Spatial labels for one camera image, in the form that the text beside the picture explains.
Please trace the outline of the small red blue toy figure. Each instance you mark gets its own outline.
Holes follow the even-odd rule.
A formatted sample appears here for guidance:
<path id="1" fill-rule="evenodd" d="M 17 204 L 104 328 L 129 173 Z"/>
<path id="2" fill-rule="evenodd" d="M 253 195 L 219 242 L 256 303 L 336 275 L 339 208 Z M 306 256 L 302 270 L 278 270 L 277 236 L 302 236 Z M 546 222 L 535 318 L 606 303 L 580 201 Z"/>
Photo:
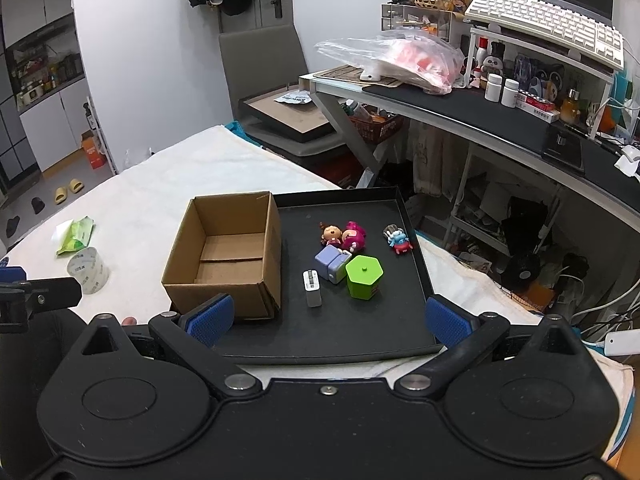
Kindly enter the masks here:
<path id="1" fill-rule="evenodd" d="M 387 240 L 388 246 L 393 249 L 396 255 L 403 255 L 412 251 L 412 245 L 407 233 L 396 224 L 386 226 L 383 230 L 383 235 Z"/>

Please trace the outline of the green hexagonal container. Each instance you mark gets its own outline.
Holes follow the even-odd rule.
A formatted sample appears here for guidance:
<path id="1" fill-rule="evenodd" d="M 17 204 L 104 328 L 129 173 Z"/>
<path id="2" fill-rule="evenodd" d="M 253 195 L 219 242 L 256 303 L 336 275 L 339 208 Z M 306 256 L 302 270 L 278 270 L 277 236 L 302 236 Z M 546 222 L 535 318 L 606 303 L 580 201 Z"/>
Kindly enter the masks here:
<path id="1" fill-rule="evenodd" d="M 380 260 L 358 255 L 345 266 L 349 296 L 359 300 L 370 300 L 378 291 L 384 274 Z"/>

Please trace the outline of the white rectangular power bank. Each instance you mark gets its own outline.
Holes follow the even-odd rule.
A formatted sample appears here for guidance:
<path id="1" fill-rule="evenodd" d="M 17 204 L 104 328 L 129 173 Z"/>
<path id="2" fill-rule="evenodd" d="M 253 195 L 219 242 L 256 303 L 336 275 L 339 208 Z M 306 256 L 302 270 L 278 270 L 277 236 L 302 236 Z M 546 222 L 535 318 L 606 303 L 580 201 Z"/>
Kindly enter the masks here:
<path id="1" fill-rule="evenodd" d="M 306 270 L 303 272 L 303 283 L 307 306 L 318 308 L 322 306 L 321 286 L 319 275 L 316 270 Z"/>

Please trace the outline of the magenta doll figurine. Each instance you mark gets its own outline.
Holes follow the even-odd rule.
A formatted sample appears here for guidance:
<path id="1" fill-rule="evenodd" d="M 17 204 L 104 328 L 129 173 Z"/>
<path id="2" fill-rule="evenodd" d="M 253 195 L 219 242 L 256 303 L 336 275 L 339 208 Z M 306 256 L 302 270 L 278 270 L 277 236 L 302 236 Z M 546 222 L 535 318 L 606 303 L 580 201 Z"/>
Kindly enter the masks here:
<path id="1" fill-rule="evenodd" d="M 342 232 L 341 250 L 357 255 L 366 247 L 367 232 L 355 221 L 346 223 Z"/>

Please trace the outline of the purple cube toy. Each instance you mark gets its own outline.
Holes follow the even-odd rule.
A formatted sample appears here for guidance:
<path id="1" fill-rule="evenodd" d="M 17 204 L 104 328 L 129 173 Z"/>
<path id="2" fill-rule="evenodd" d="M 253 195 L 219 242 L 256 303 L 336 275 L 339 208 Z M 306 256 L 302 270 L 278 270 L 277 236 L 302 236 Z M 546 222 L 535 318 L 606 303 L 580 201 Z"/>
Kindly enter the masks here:
<path id="1" fill-rule="evenodd" d="M 332 284 L 338 284 L 346 275 L 346 264 L 352 258 L 350 252 L 326 245 L 314 256 L 314 270 L 320 278 Z"/>

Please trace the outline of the brown haired doll figurine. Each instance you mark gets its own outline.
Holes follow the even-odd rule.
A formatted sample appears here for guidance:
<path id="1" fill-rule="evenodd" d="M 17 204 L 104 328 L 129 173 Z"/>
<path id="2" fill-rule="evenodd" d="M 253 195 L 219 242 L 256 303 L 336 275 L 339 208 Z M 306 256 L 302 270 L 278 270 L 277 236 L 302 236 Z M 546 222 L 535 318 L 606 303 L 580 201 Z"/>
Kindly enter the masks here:
<path id="1" fill-rule="evenodd" d="M 323 246 L 342 246 L 343 231 L 338 226 L 334 226 L 334 224 L 320 223 L 320 230 L 320 243 Z"/>

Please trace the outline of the clear tape roll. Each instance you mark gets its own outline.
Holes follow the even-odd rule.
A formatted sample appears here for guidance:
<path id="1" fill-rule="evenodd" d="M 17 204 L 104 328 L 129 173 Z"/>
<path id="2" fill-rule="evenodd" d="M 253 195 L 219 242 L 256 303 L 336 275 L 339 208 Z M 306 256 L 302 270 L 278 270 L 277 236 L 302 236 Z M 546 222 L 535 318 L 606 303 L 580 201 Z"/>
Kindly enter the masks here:
<path id="1" fill-rule="evenodd" d="M 67 263 L 66 271 L 69 276 L 78 281 L 84 295 L 98 292 L 110 276 L 110 269 L 94 247 L 81 249 L 73 255 Z"/>

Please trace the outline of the green wet wipes pack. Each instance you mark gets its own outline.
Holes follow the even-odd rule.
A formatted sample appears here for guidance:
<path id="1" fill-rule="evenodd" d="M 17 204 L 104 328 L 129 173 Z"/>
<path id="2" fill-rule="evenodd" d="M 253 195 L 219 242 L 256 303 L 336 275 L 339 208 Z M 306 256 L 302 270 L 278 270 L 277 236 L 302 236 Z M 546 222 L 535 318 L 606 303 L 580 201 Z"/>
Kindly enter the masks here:
<path id="1" fill-rule="evenodd" d="M 73 254 L 89 246 L 94 221 L 85 216 L 79 220 L 68 220 L 59 224 L 52 234 L 51 240 L 58 256 Z"/>

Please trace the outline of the brown cardboard box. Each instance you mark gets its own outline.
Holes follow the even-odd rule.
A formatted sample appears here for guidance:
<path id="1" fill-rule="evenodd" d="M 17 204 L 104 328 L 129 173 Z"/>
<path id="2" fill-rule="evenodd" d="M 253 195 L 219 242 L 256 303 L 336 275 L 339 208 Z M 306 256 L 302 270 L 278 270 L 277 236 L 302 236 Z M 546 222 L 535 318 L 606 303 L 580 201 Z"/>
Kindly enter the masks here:
<path id="1" fill-rule="evenodd" d="M 273 195 L 260 191 L 192 198 L 162 284 L 181 313 L 228 294 L 236 318 L 270 320 L 278 316 L 281 221 Z"/>

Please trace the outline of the black flat tray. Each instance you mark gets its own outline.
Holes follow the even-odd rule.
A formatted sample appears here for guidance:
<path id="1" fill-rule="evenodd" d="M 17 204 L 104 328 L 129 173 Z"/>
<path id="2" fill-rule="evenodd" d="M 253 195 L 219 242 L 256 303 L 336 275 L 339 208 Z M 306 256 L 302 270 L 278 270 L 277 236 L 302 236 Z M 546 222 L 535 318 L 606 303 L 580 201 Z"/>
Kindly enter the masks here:
<path id="1" fill-rule="evenodd" d="M 438 349 L 424 321 L 433 291 L 418 240 L 398 192 L 390 188 L 272 194 L 281 221 L 281 311 L 270 320 L 234 317 L 216 343 L 243 364 L 337 364 L 422 356 Z M 322 306 L 307 306 L 303 272 L 323 247 L 320 223 L 342 231 L 355 221 L 367 232 L 357 255 L 380 260 L 384 274 L 370 300 L 349 296 L 347 278 L 320 278 Z M 383 235 L 389 224 L 407 233 L 412 251 L 396 255 Z"/>

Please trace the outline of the yellow slippers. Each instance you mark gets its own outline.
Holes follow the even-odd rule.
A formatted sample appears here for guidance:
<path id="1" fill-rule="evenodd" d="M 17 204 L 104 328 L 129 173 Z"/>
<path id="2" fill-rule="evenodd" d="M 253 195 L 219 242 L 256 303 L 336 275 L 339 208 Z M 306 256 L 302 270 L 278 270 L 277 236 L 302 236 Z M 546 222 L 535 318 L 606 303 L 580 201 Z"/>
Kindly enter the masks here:
<path id="1" fill-rule="evenodd" d="M 61 205 L 67 200 L 68 194 L 78 194 L 85 188 L 84 182 L 79 179 L 72 179 L 66 186 L 59 186 L 54 191 L 55 205 Z"/>

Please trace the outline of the orange box on floor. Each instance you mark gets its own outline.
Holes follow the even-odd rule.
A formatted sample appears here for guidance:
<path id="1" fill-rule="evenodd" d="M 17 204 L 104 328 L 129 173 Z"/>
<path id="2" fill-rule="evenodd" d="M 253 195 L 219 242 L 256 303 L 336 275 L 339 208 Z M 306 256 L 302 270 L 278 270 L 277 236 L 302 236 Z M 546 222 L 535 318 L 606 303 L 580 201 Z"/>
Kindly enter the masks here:
<path id="1" fill-rule="evenodd" d="M 86 131 L 81 135 L 81 147 L 87 155 L 92 169 L 101 168 L 106 164 L 106 158 L 96 145 L 96 138 L 91 131 Z"/>

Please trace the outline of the white cabinet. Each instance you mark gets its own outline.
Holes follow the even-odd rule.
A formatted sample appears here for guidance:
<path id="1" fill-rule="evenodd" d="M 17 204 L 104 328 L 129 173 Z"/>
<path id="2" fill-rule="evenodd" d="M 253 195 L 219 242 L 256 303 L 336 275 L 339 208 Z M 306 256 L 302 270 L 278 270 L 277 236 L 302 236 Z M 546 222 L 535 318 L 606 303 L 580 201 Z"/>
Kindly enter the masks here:
<path id="1" fill-rule="evenodd" d="M 73 0 L 1 0 L 17 117 L 42 171 L 81 150 L 90 98 Z"/>

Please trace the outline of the black desk mat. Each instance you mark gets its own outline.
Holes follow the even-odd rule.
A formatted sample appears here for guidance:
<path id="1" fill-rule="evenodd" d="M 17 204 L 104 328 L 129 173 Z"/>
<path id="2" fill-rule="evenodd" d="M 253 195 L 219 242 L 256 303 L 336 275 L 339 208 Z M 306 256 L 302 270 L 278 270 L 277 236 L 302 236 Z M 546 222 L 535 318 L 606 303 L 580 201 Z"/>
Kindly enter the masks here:
<path id="1" fill-rule="evenodd" d="M 397 88 L 372 86 L 368 93 L 412 105 L 421 110 L 457 119 L 469 126 L 492 133 L 537 155 L 544 151 L 544 137 L 548 124 L 518 108 L 505 107 L 489 102 L 482 92 L 454 89 L 446 96 L 427 94 L 418 87 L 402 84 Z M 617 157 L 600 144 L 584 136 L 582 141 L 582 166 L 585 178 L 603 188 L 634 209 L 639 207 L 639 182 L 624 176 L 614 167 Z"/>

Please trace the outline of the red plastic basket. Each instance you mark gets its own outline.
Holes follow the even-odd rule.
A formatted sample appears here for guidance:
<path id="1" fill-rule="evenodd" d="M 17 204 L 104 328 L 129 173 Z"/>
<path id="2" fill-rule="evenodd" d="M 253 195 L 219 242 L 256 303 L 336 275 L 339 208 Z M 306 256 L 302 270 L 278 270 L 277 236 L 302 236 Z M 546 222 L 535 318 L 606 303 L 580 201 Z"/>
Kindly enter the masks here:
<path id="1" fill-rule="evenodd" d="M 351 114 L 349 120 L 363 140 L 372 144 L 380 144 L 391 138 L 405 125 L 405 118 L 397 114 L 387 116 L 373 115 L 368 118 L 361 114 Z"/>

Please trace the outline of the red cigarette carton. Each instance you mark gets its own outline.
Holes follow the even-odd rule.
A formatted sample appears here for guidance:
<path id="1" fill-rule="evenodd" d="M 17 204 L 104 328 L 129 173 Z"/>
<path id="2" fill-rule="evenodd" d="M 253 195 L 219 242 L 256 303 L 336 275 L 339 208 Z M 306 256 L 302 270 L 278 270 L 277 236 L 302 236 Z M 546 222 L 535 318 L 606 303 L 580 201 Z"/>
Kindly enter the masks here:
<path id="1" fill-rule="evenodd" d="M 553 103 L 539 99 L 536 96 L 531 96 L 523 91 L 518 92 L 515 106 L 519 110 L 543 120 L 547 124 L 552 124 L 552 122 L 556 122 L 560 118 L 560 112 Z"/>

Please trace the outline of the white pill bottle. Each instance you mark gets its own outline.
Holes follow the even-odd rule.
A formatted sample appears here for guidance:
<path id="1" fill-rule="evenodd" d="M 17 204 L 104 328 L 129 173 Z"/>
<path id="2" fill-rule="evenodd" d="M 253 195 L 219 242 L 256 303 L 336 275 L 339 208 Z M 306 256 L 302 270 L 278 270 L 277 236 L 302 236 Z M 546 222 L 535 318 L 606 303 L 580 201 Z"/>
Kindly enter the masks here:
<path id="1" fill-rule="evenodd" d="M 504 82 L 501 104 L 506 107 L 516 107 L 516 101 L 518 100 L 518 94 L 520 93 L 520 84 L 517 80 L 508 78 Z"/>
<path id="2" fill-rule="evenodd" d="M 487 75 L 485 86 L 485 99 L 489 102 L 497 103 L 500 101 L 502 91 L 502 76 L 495 73 Z"/>

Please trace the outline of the curved grey desk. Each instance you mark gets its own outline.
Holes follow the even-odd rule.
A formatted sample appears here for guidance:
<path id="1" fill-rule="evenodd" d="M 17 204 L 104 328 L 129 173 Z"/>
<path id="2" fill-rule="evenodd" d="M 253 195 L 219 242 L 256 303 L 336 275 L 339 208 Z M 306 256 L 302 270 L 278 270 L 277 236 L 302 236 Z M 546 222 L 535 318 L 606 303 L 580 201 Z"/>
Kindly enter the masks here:
<path id="1" fill-rule="evenodd" d="M 360 188 L 372 184 L 386 154 L 367 146 L 342 109 L 341 99 L 374 105 L 488 148 L 564 185 L 631 229 L 639 229 L 639 183 L 614 167 L 614 154 L 582 138 L 581 174 L 552 162 L 542 156 L 548 125 L 518 108 L 489 102 L 483 93 L 456 89 L 446 96 L 432 96 L 406 84 L 396 89 L 361 88 L 324 79 L 318 73 L 300 76 L 299 85 L 310 92 L 314 104 L 363 166 Z"/>

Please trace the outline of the brown framed board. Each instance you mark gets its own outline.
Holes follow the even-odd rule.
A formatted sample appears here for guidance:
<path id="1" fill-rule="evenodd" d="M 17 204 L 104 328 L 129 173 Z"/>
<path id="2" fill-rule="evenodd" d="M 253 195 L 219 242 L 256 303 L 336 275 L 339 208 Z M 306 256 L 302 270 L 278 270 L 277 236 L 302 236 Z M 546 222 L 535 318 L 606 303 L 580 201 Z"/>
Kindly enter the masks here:
<path id="1" fill-rule="evenodd" d="M 239 102 L 239 111 L 255 118 L 280 136 L 300 143 L 334 133 L 308 90 L 281 88 Z"/>

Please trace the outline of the clear plastic bag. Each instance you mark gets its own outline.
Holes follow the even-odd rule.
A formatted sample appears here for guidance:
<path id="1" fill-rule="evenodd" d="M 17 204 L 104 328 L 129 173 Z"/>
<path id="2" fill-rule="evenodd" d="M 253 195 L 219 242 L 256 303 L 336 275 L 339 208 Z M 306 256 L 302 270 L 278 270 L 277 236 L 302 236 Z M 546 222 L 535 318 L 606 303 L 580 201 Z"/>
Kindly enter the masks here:
<path id="1" fill-rule="evenodd" d="M 324 40 L 314 47 L 369 76 L 396 79 L 429 94 L 450 93 L 464 64 L 459 48 L 416 28 L 384 30 L 371 38 Z"/>

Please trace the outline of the grey chair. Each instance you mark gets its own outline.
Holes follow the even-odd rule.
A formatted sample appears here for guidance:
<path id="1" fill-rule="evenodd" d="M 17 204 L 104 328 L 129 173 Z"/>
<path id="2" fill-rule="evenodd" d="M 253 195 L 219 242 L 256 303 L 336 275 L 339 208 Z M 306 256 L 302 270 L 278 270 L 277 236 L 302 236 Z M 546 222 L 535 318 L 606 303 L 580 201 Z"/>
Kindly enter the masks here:
<path id="1" fill-rule="evenodd" d="M 292 25 L 225 32 L 219 37 L 219 44 L 233 117 L 250 140 L 299 164 L 344 146 L 335 130 L 323 138 L 300 143 L 280 136 L 239 111 L 241 100 L 281 88 L 298 88 L 298 78 L 308 73 L 302 46 Z"/>

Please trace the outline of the white keyboard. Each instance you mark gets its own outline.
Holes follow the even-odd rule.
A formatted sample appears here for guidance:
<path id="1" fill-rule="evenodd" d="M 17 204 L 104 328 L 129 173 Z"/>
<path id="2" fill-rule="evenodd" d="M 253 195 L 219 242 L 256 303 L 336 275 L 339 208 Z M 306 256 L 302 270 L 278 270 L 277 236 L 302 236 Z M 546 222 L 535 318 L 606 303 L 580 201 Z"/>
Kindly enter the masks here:
<path id="1" fill-rule="evenodd" d="M 544 0 L 472 0 L 465 16 L 574 49 L 613 70 L 624 68 L 624 38 L 613 26 Z"/>

